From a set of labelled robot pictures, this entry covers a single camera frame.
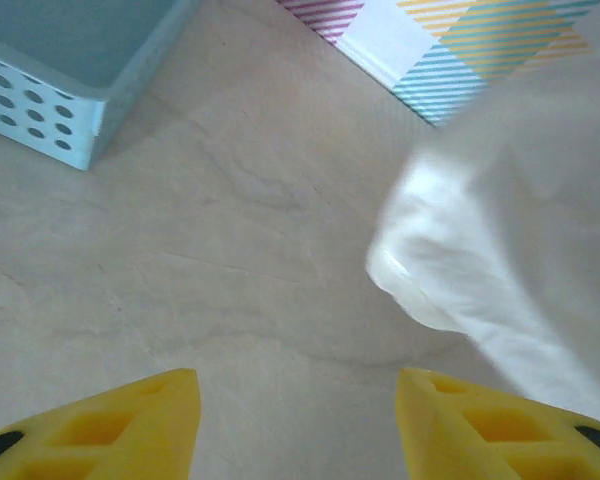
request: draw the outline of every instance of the light blue plastic basket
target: light blue plastic basket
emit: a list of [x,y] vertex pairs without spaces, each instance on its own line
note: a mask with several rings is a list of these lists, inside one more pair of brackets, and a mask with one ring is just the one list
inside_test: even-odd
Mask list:
[[200,0],[0,0],[0,133],[86,170]]

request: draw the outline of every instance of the white fabric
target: white fabric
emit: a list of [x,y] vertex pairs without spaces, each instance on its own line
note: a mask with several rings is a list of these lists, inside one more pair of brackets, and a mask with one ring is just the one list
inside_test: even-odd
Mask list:
[[417,148],[368,271],[524,394],[600,419],[600,54],[507,81]]

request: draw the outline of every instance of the yellow plastic part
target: yellow plastic part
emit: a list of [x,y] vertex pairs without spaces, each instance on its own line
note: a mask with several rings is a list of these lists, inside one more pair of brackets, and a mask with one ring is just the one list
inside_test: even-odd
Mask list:
[[396,415],[412,480],[600,480],[600,422],[435,372],[402,370]]
[[200,419],[194,370],[173,370],[3,429],[0,480],[183,480]]

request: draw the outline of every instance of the circular hole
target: circular hole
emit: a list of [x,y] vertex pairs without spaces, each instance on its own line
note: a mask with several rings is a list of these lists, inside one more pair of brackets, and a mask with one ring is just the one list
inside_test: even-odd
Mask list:
[[7,115],[0,115],[0,121],[9,125],[10,127],[15,127],[17,125],[16,121],[13,118],[8,117]]
[[73,100],[73,97],[70,97],[70,96],[69,96],[69,95],[67,95],[66,93],[58,92],[57,90],[56,90],[56,93],[57,93],[58,95],[60,95],[62,98],[65,98],[65,99],[67,99],[67,100]]
[[33,78],[33,77],[30,77],[29,75],[23,75],[23,77],[24,77],[26,80],[29,80],[31,83],[35,83],[36,85],[40,85],[40,82],[39,82],[39,81],[37,81],[37,80],[36,80],[35,78]]
[[44,138],[44,133],[42,133],[37,128],[30,128],[27,130],[27,132],[29,132],[31,135],[33,135],[36,138]]
[[71,135],[73,133],[71,131],[71,129],[63,123],[56,123],[56,128],[58,129],[59,132],[62,132],[65,135]]
[[56,140],[56,145],[63,150],[71,150],[71,145],[69,145],[67,142],[63,142],[62,140]]
[[14,103],[5,96],[0,95],[0,105],[7,108],[15,107]]
[[29,118],[35,120],[36,122],[44,122],[44,117],[35,110],[27,110],[27,115],[29,115]]
[[11,85],[11,82],[9,80],[7,80],[6,78],[4,78],[2,75],[0,75],[0,86],[2,88],[13,88],[13,85]]
[[56,105],[56,112],[58,112],[64,118],[73,118],[73,112],[62,105]]
[[25,90],[24,95],[32,102],[44,103],[44,100],[42,100],[42,97],[40,95],[38,95],[36,92],[32,92],[31,90]]

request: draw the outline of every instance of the pink striped fabric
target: pink striped fabric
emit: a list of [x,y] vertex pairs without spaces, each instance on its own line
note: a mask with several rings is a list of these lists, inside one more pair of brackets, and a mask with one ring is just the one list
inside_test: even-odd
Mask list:
[[278,2],[334,45],[364,6],[364,0],[278,0]]

